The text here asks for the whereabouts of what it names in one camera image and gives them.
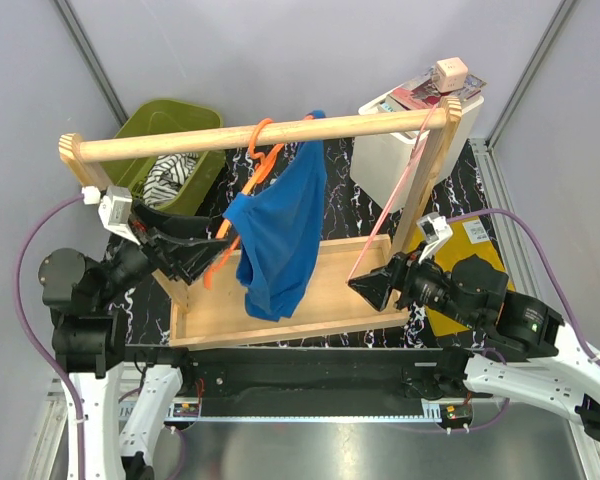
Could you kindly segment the striped white tank top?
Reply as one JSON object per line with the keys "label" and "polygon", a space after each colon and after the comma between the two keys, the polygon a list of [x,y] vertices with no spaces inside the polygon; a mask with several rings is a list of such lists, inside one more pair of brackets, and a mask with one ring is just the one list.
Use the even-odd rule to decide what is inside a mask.
{"label": "striped white tank top", "polygon": [[145,204],[157,208],[175,199],[198,163],[196,153],[158,156],[144,182]]}

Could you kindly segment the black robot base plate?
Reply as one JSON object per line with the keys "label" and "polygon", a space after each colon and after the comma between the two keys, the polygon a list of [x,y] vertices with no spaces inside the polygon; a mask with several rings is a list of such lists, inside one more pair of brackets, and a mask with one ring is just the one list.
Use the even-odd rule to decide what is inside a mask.
{"label": "black robot base plate", "polygon": [[135,345],[125,359],[181,367],[179,399],[201,394],[209,422],[435,422],[435,401],[467,394],[458,349]]}

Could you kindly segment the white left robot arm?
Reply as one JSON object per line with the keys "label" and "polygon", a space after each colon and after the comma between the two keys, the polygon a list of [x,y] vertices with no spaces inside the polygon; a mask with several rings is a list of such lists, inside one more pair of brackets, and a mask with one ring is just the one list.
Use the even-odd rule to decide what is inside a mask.
{"label": "white left robot arm", "polygon": [[67,476],[152,479],[172,401],[200,390],[202,382],[184,348],[160,349],[147,357],[136,404],[121,425],[128,315],[111,303],[154,272],[193,284],[228,243],[206,237],[211,220],[204,216],[165,214],[137,200],[120,214],[106,204],[99,212],[126,230],[113,257],[96,261],[62,248],[49,254],[38,272],[53,324],[51,364],[62,379],[71,415]]}

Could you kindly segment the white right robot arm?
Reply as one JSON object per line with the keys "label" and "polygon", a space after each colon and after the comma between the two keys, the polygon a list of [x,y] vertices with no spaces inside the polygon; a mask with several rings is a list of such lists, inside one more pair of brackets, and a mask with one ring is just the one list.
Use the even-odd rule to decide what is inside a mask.
{"label": "white right robot arm", "polygon": [[399,252],[347,284],[377,311],[397,293],[398,310],[424,306],[481,331],[494,353],[486,357],[446,347],[413,389],[433,399],[475,393],[517,400],[582,426],[600,442],[600,366],[587,357],[562,316],[509,289],[508,275],[477,255],[449,271],[419,255]]}

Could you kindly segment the orange plastic hanger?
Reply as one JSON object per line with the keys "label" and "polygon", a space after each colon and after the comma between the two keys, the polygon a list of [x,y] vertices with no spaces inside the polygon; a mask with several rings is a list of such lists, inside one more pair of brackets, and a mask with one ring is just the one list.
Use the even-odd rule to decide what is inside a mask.
{"label": "orange plastic hanger", "polygon": [[[248,145],[244,148],[238,148],[236,155],[230,161],[228,169],[234,171],[240,169],[239,160],[246,160],[248,165],[245,168],[246,180],[241,190],[237,190],[237,181],[239,175],[234,174],[234,182],[229,182],[228,186],[228,204],[220,208],[218,213],[212,217],[212,224],[207,228],[209,237],[211,239],[224,239],[229,238],[230,230],[233,228],[231,222],[224,218],[224,211],[228,208],[231,202],[235,199],[238,193],[245,196],[253,195],[254,190],[258,189],[260,184],[267,181],[275,168],[278,156],[281,152],[284,152],[287,148],[286,143],[277,143],[272,147],[266,147],[264,150],[259,151],[256,149],[256,140],[258,135],[264,129],[265,126],[272,124],[271,118],[265,118],[261,120],[255,127],[252,133]],[[205,271],[202,277],[202,283],[207,290],[212,289],[212,280],[214,274],[221,270],[224,265],[232,258],[238,257],[235,251],[239,251],[241,246],[241,238],[239,235],[235,236],[230,240],[228,248],[212,263],[212,265]]]}

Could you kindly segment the pink wire hanger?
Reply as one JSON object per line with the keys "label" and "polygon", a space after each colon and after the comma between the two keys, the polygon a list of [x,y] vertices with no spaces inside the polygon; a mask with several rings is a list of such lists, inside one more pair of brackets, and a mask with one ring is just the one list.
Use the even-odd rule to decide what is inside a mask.
{"label": "pink wire hanger", "polygon": [[390,213],[390,209],[393,207],[396,198],[398,197],[398,195],[401,193],[401,191],[404,189],[405,184],[407,182],[407,180],[409,179],[409,177],[415,172],[415,170],[417,169],[417,166],[420,162],[424,147],[426,146],[426,140],[422,140],[421,137],[424,133],[424,131],[426,130],[426,127],[428,126],[428,123],[430,122],[430,119],[432,118],[435,110],[437,109],[438,105],[435,104],[433,107],[431,107],[425,117],[425,119],[423,120],[420,129],[418,131],[418,134],[416,136],[416,141],[415,141],[415,145],[414,148],[412,149],[412,152],[410,154],[408,163],[406,165],[406,167],[404,168],[401,176],[399,177],[399,180],[397,181],[396,185],[394,186],[393,191],[391,192],[391,195],[388,198],[388,201],[385,205],[385,207],[383,208],[377,222],[375,223],[373,229],[371,230],[370,235],[368,236],[367,240],[365,241],[364,246],[362,247],[361,252],[359,253],[357,259],[355,260],[349,274],[348,277],[346,279],[346,282],[350,279],[352,279],[356,269],[359,267],[361,261],[363,260],[366,252],[368,251],[369,247],[371,246],[371,243],[373,242],[373,240],[375,239],[376,235],[378,234],[381,226],[383,225],[383,223],[385,222],[387,216]]}

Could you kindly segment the blue tank top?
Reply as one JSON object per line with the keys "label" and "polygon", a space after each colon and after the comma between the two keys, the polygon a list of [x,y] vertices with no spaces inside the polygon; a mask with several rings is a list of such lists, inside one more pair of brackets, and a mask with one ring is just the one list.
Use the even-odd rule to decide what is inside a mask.
{"label": "blue tank top", "polygon": [[239,193],[225,211],[241,238],[236,278],[249,316],[289,318],[304,297],[321,241],[326,180],[323,142],[302,142],[273,184],[257,195]]}

